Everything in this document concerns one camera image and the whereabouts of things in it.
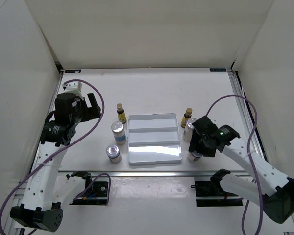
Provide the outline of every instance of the white wall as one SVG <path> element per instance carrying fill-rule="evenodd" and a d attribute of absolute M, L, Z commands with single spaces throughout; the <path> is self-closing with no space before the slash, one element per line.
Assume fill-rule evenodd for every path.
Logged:
<path fill-rule="evenodd" d="M 294 176 L 294 0 L 276 0 L 239 69 L 269 161 Z"/>
<path fill-rule="evenodd" d="M 59 74 L 26 3 L 0 3 L 1 207 L 29 171 Z"/>
<path fill-rule="evenodd" d="M 273 0 L 26 0 L 66 69 L 230 67 Z"/>

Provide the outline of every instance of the small brown bottle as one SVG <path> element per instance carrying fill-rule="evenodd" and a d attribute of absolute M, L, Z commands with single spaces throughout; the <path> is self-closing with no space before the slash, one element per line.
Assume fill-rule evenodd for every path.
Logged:
<path fill-rule="evenodd" d="M 125 124 L 126 116 L 125 116 L 125 112 L 124 112 L 122 104 L 117 104 L 117 112 L 118 112 L 119 121 Z"/>
<path fill-rule="evenodd" d="M 184 117 L 181 121 L 181 127 L 185 128 L 185 125 L 187 123 L 187 120 L 190 119 L 192 117 L 192 109 L 191 108 L 187 108 L 186 112 L 184 114 Z"/>

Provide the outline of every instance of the robotic arm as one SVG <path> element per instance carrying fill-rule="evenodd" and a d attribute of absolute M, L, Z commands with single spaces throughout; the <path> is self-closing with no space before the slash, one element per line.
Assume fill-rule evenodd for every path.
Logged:
<path fill-rule="evenodd" d="M 218 150 L 237 162 L 255 178 L 246 144 L 233 128 L 228 125 L 218 128 L 207 116 L 194 122 L 193 127 L 195 131 L 189 147 L 190 152 L 195 151 L 203 156 L 214 157 Z M 294 178 L 275 169 L 257 153 L 251 153 L 251 155 L 262 188 L 264 212 L 273 221 L 284 223 L 294 213 Z M 256 184 L 243 180 L 224 169 L 214 174 L 211 181 L 218 191 L 234 193 L 259 205 Z"/>
<path fill-rule="evenodd" d="M 12 207 L 10 217 L 25 227 L 55 232 L 61 224 L 63 209 L 91 183 L 91 174 L 74 172 L 66 184 L 53 193 L 62 159 L 67 150 L 43 163 L 51 154 L 70 144 L 75 128 L 80 122 L 101 115 L 93 93 L 87 94 L 91 107 L 87 107 L 81 94 L 81 83 L 64 85 L 64 92 L 55 100 L 55 110 L 48 114 L 40 137 L 36 166 L 41 168 L 27 183 L 20 206 Z"/>

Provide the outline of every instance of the gold bottle cap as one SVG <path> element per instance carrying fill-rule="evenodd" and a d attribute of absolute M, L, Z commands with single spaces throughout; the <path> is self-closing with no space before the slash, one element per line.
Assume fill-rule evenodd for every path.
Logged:
<path fill-rule="evenodd" d="M 122 110 L 123 110 L 123 106 L 122 106 L 122 104 L 117 104 L 117 110 L 118 110 L 118 111 L 122 111 Z"/>
<path fill-rule="evenodd" d="M 185 113 L 186 113 L 187 115 L 192 115 L 192 111 L 193 111 L 193 110 L 192 110 L 191 108 L 187 108 Z"/>

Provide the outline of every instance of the silver lid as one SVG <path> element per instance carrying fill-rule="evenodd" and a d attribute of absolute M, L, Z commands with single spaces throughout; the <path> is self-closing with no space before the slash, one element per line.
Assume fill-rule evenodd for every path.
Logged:
<path fill-rule="evenodd" d="M 107 147 L 106 153 L 109 158 L 116 158 L 120 154 L 120 150 L 116 145 L 110 145 Z"/>
<path fill-rule="evenodd" d="M 112 123 L 111 125 L 111 130 L 114 132 L 114 133 L 120 133 L 121 131 L 124 130 L 124 125 L 122 124 L 122 122 L 120 121 L 115 121 Z"/>
<path fill-rule="evenodd" d="M 194 117 L 188 119 L 188 120 L 187 120 L 187 123 L 186 123 L 187 128 L 190 129 L 190 130 L 193 130 L 194 127 L 193 127 L 192 123 L 194 123 L 195 121 L 197 121 L 197 119 L 194 118 Z"/>

